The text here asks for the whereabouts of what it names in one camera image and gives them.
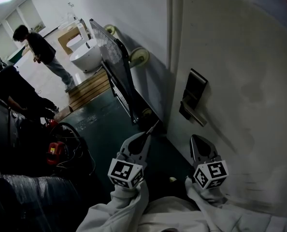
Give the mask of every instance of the green wheel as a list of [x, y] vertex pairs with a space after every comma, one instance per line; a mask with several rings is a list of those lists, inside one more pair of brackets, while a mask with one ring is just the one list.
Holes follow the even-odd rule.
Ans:
[[132, 63], [133, 61], [135, 61], [139, 58], [142, 59], [142, 62], [140, 64], [136, 65], [136, 67], [143, 66], [145, 63], [148, 62], [148, 60], [150, 59], [149, 51], [143, 47], [136, 48], [130, 54], [129, 61]]
[[114, 35], [114, 34], [115, 34], [115, 26], [108, 24], [108, 25], [106, 25], [104, 28], [105, 28], [105, 30], [106, 30], [107, 32], [109, 32], [111, 35]]

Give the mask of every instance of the black hair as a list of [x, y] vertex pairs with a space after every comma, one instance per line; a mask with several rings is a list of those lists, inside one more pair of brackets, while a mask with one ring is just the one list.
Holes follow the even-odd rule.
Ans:
[[16, 28], [13, 35], [14, 41], [21, 41], [24, 39], [24, 37], [29, 33], [29, 30], [26, 26], [20, 25]]

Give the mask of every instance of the door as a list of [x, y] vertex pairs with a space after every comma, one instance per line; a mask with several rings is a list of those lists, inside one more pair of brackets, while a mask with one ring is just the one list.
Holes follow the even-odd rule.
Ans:
[[[287, 0], [262, 1], [183, 0], [167, 138], [191, 163], [189, 139], [203, 136], [229, 167], [230, 201], [287, 216]], [[195, 109], [205, 127], [179, 113], [191, 68], [208, 80]]]

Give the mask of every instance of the cart wheel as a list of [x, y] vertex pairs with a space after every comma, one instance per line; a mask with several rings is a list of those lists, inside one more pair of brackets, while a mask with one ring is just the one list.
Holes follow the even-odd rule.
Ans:
[[146, 108], [142, 111], [142, 118], [147, 118], [152, 114], [152, 110], [150, 108]]
[[115, 34], [115, 26], [108, 24], [108, 25], [106, 25], [104, 28], [105, 28], [105, 30], [106, 30], [107, 32], [109, 32], [111, 35], [114, 35], [114, 34]]
[[135, 50], [132, 51], [132, 53], [129, 56], [129, 61], [132, 63], [133, 61], [141, 58], [143, 61], [136, 65], [136, 67], [143, 66], [145, 63], [148, 62], [150, 58], [149, 51], [143, 47], [136, 48]]

